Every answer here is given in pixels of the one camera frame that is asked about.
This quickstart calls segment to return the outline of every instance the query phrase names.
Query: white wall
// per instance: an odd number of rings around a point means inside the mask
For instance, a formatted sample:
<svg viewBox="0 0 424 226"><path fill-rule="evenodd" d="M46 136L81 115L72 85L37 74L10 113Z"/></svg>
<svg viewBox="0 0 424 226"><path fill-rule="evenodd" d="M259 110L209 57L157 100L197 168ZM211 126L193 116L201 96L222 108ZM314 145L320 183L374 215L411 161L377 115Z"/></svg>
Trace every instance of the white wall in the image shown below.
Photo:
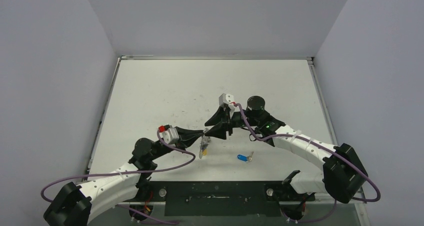
<svg viewBox="0 0 424 226"><path fill-rule="evenodd" d="M86 167L117 58L87 0L0 0L0 59L0 224L47 225L40 190Z"/></svg>
<svg viewBox="0 0 424 226"><path fill-rule="evenodd" d="M118 54L313 56L346 0L89 0Z"/></svg>
<svg viewBox="0 0 424 226"><path fill-rule="evenodd" d="M348 0L315 58L339 143L357 149L381 189L367 205L374 226L424 225L423 9Z"/></svg>

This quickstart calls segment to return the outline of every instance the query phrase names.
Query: screw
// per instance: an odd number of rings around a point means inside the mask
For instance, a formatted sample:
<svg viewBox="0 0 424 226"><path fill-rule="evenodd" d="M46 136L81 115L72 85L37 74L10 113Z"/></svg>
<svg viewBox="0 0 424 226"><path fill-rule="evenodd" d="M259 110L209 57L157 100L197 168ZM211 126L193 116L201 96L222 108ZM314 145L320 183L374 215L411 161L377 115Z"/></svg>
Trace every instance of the screw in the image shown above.
<svg viewBox="0 0 424 226"><path fill-rule="evenodd" d="M167 190L166 189L160 189L159 190L159 196L165 197L165 195L167 195Z"/></svg>
<svg viewBox="0 0 424 226"><path fill-rule="evenodd" d="M273 194L274 194L274 190L273 189L267 189L266 190L266 195L272 196Z"/></svg>

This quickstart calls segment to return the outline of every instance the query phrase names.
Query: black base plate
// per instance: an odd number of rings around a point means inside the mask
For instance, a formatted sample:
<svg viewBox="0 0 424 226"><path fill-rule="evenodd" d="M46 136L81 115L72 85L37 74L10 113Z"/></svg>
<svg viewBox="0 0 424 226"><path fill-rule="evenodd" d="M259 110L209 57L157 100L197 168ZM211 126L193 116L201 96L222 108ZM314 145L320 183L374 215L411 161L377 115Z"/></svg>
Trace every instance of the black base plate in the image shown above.
<svg viewBox="0 0 424 226"><path fill-rule="evenodd" d="M279 201L302 201L304 195L291 191L267 196L281 181L150 182L151 202L166 202L165 216L245 216L260 214L280 217ZM166 189L160 197L159 190ZM130 202L144 202L133 199Z"/></svg>

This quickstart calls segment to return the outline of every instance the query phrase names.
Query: blue handle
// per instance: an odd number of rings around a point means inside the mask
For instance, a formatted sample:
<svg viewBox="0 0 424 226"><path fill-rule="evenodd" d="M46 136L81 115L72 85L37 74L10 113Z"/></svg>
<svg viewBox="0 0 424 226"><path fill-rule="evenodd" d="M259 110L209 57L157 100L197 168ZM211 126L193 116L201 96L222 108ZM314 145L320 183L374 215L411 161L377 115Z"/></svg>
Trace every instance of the blue handle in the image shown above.
<svg viewBox="0 0 424 226"><path fill-rule="evenodd" d="M248 161L248 158L246 156L244 156L244 155L237 155L237 159L239 159L241 161L245 161L245 162Z"/></svg>

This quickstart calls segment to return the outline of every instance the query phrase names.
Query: purple cable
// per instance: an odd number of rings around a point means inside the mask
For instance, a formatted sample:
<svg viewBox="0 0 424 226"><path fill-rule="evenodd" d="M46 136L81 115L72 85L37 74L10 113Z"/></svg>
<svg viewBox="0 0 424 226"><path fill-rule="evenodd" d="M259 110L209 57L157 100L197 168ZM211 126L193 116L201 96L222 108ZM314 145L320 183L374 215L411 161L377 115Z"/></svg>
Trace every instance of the purple cable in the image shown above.
<svg viewBox="0 0 424 226"><path fill-rule="evenodd" d="M304 224L304 223L316 223L316 222L319 222L319 221L323 221L323 220L325 220L326 218L328 218L328 217L330 217L333 213L334 213L334 211L336 210L336 205L337 205L337 200L334 200L334 204L333 204L333 206L332 206L332 209L331 209L331 211L328 213L328 214L326 214L326 215L324 215L324 216L322 216L321 218L319 218L319 219L314 219L314 220L301 220L301 221L297 221L299 224ZM291 221L291 222L296 222L296 220L292 220L292 219L290 219L283 211L282 211L282 214L284 215L284 216L286 216L288 219L289 219L289 221Z"/></svg>
<svg viewBox="0 0 424 226"><path fill-rule="evenodd" d="M270 138L274 138L274 137L293 137L294 135L292 135L292 134L275 134L275 135L269 135L269 136L266 136L266 137L263 137L263 138L259 138L257 135L256 135L256 133L253 131L253 129L252 129L252 127L250 126L250 124L249 124L249 122L248 122L248 120L247 120L247 118L246 118L246 115L245 115L245 113L244 113L244 111L243 111L243 107L242 107L242 105L241 104L239 104L239 103L236 103L236 104L234 104L235 106L238 106L239 107L239 109L240 109L240 113L241 113L241 118L243 119L243 121L244 121L244 124L246 124L246 127L249 129L249 131L250 131L250 133L253 135L253 137L256 139L256 140L258 140L258 141L266 141L266 140L269 140ZM302 137L302 136L296 136L296 139L300 139L300 140L303 140L303 141L306 141L306 142L309 142L310 140L309 139L307 139L307 138L305 138L305 137ZM336 156L337 158L339 158L340 160L342 160L345 164L347 164L349 167L351 167L353 170L355 170L359 175L361 175L373 188L374 188L374 190L375 190L375 192L377 193L377 196L376 196L376 198L375 199L361 199L361 198L356 198L356 197L352 197L352 199L354 199L354 200L358 200L358 201L363 201L363 202L377 202L377 201L379 201L380 200L380 198L381 198L381 193L380 193L380 190L379 190L379 188L377 187L377 185L367 176L367 175L365 175L360 169L358 169L355 165L353 165L351 162L349 162L347 159L345 159L345 158L343 158L341 155L339 155L338 153L336 153L336 152L333 152L333 151L331 151L331 150L329 150L329 149L327 149L327 148L325 148L325 147L323 147L322 145L320 145L320 144L318 144L318 143L315 143L314 141L311 141L310 142L310 144L312 144L312 145L314 145L314 146L316 146L317 148L319 148L319 149L321 149L321 150L324 150L324 151L327 151L328 153L330 153L330 154L332 154L332 155L334 155L334 156Z"/></svg>
<svg viewBox="0 0 424 226"><path fill-rule="evenodd" d="M179 224L178 221L164 221L164 220L159 220L159 219L153 218L152 216L147 215L147 214L145 214L145 213L143 213L141 211L138 211L136 209L133 209L130 206L126 206L126 205L116 205L116 206L117 207L120 207L120 208L123 208L123 209L126 209L126 210L130 210L130 211L134 212L135 214L139 214L139 215L142 215L142 216L144 216L144 217L146 217L148 219L151 219L151 220L156 221L156 222L144 222L144 221L140 221L140 223L142 223L142 224L146 224L146 225L159 225L159 224L177 225L177 224Z"/></svg>
<svg viewBox="0 0 424 226"><path fill-rule="evenodd" d="M88 175L76 175L76 176L66 177L66 178L63 178L63 179L60 179L60 180L56 180L56 181L54 181L54 182L51 182L50 184L48 184L48 185L44 186L44 188L43 188L43 189L41 189L41 193L40 193L40 194L41 194L41 198L42 198L43 200L45 200L45 201L49 202L49 203L53 202L53 200L51 200L51 199L49 199L49 198L47 198L47 197L45 196L45 191L46 191L48 188L50 188L51 186L56 185L56 184L58 184L58 183L61 183L61 182L63 182L63 181L68 181L68 180L73 180L73 179L81 179L81 178L86 178L86 177L109 177L109 176L117 176L117 175L129 175L129 174L144 174L144 173L165 172L165 171L175 170L175 169L179 169L179 168L181 168L181 167L184 167L184 166L188 165L189 163L193 162L193 161L196 159L196 155L195 155L195 154L193 154L192 152L188 152L188 151L185 151L185 150L181 150L181 149L178 149L178 148L176 148L176 147L173 147L173 146L171 146L171 145L167 144L167 143L166 143L166 142L165 142L165 141L161 138L161 135L160 135L159 130L157 131L156 135L157 135L157 137L159 138L159 141L160 141L163 145L165 145L166 147L168 147L168 148L170 148L170 149L172 149L172 150L175 150L175 151L181 152L181 153L183 153L183 154L191 155L191 156L193 156L193 158L192 158L192 159L190 159L189 161L185 162L184 164L181 164L181 165L178 165L178 166L175 166L175 167L171 167L171 168L167 168L167 169L162 169L162 170L138 170L138 171L126 171L126 172L120 172L120 173L92 174L92 175L88 174ZM142 212L139 212L139 211L137 211L137 213L140 213L141 215L145 216L146 218L149 218L149 219L155 220L155 221L157 221L157 222L160 222L161 224L171 224L171 225L176 225L176 224L178 224L178 222L167 222L167 221L162 221L162 220L159 220L159 219L153 218L153 217L151 217L151 216L147 216L146 214L143 214Z"/></svg>

